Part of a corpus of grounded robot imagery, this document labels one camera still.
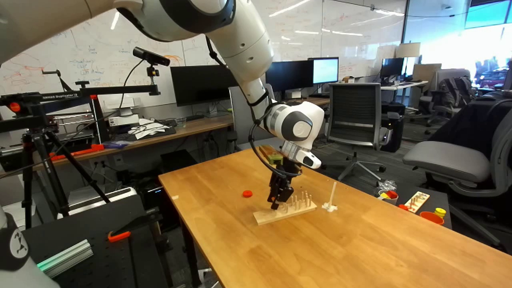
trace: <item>table top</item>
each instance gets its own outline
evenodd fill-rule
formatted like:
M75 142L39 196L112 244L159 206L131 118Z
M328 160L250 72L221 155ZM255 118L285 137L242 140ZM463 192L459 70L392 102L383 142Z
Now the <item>table top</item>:
M231 113L219 113L216 116L205 116L205 118L197 118L197 120L187 121L183 129L178 129L173 134L162 134L162 136L155 136L155 137L131 140L123 148L106 148L106 150L99 150L99 152L77 155L75 158L77 160L90 160L90 158L96 158L96 156L106 156L106 155L112 155L112 153L119 153L119 152L125 152L125 150L149 147L149 145L155 145L155 144L162 144L162 142L168 142L168 140L175 140L175 139L181 139L181 137L203 134L208 131L224 129L232 124L234 124L234 118ZM67 163L67 160L63 158L63 160L56 160L53 163L58 166L58 164Z
M408 81L408 83L399 83L399 84L381 86L381 89L391 89L391 91L395 91L395 89L407 89L407 88L411 88L411 86L424 86L424 84L427 84L427 83L429 83L427 80L423 80L423 81Z
M507 286L512 257L450 228L338 184L322 208L258 225L271 171L251 150L160 176L224 286ZM293 179L317 204L333 179Z
M149 227L133 228L130 241L107 243L107 232L117 230L143 214L144 209L139 196L130 196L29 228L24 235L35 262L85 238L91 243L93 257L55 278L63 288L168 286L155 240Z

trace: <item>wooden base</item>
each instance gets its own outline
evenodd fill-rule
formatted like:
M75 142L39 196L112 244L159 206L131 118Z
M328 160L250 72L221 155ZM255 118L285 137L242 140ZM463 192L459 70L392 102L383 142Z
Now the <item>wooden base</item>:
M280 204L277 209L256 211L255 217L258 225L275 222L285 217L291 217L301 212L315 209L317 204L311 198L291 200L290 203Z

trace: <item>wooden block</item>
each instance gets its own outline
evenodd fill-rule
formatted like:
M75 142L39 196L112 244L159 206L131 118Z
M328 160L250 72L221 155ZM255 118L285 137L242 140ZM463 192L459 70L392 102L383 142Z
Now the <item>wooden block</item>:
M418 190L407 203L405 206L411 211L416 212L427 200L429 193Z
M277 209L256 211L255 217L258 225L263 225L263 224L275 222L296 214L303 214L315 208L317 204L311 198L304 198L291 203L283 203Z

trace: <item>person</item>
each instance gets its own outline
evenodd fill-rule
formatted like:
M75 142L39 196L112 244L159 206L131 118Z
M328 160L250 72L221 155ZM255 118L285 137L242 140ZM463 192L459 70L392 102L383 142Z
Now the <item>person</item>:
M507 73L506 73L506 80L503 83L503 89L512 89L512 57L509 57L507 60Z

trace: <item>table leg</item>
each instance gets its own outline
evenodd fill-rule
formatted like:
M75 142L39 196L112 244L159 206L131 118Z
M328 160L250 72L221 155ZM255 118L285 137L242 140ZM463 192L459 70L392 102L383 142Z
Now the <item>table leg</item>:
M187 225L179 220L181 224L181 233L184 240L184 248L187 252L187 260L189 260L189 268L191 268L191 276L192 276L192 286L200 286L202 280L199 278L199 267L197 267L197 256L195 256L195 246L194 246L194 236L189 232Z

